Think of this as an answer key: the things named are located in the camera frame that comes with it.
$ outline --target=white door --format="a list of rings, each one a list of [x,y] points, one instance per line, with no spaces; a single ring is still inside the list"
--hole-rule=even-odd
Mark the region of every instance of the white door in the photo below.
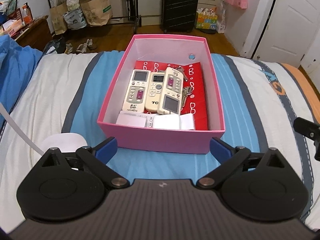
[[[319,26],[320,0],[276,0],[254,59],[299,67]]]

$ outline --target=striped bed sheet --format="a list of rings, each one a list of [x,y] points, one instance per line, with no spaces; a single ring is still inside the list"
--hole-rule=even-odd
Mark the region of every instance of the striped bed sheet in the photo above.
[[[89,145],[97,145],[105,135],[96,120],[122,55],[112,51],[45,56],[11,116],[36,144],[52,134],[75,132]],[[308,189],[310,198],[303,221],[311,228],[320,228],[320,173],[315,147],[292,128],[296,117],[320,121],[320,102],[308,81],[298,69],[286,64],[218,54],[212,54],[212,60],[226,122],[222,139],[253,152],[277,147]],[[40,156],[5,126],[0,157],[5,160],[0,163],[0,225],[10,232],[24,219],[15,199],[16,189]],[[107,165],[130,182],[135,178],[190,178],[196,182],[220,164],[210,153],[119,148]]]

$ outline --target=key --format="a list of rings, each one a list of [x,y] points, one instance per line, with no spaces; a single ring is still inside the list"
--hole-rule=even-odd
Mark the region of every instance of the key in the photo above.
[[[179,66],[179,67],[176,68],[176,70],[178,70],[179,72],[181,72],[183,74],[183,79],[185,81],[188,81],[188,78],[187,78],[186,74],[184,73],[184,68],[183,67]]]
[[[182,90],[182,107],[186,105],[186,101],[188,96],[192,94],[193,88],[192,87],[185,87]]]

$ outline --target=orange stripe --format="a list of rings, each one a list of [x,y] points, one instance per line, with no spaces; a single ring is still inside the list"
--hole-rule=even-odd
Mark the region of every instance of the orange stripe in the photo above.
[[[308,80],[304,77],[304,75],[298,70],[297,68],[290,66],[288,64],[282,64],[291,74],[295,77],[297,82],[299,83],[303,93],[305,94],[312,112],[316,118],[316,120],[320,123],[320,102],[316,93],[312,89],[311,85],[309,84]]]

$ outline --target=brown paper bag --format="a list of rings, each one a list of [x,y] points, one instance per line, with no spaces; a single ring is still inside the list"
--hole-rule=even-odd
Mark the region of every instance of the brown paper bag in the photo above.
[[[109,0],[92,0],[80,5],[88,24],[92,26],[105,25],[112,17]]]
[[[63,18],[63,15],[67,11],[68,7],[66,2],[50,9],[51,20],[56,35],[62,34],[68,29],[67,23]]]

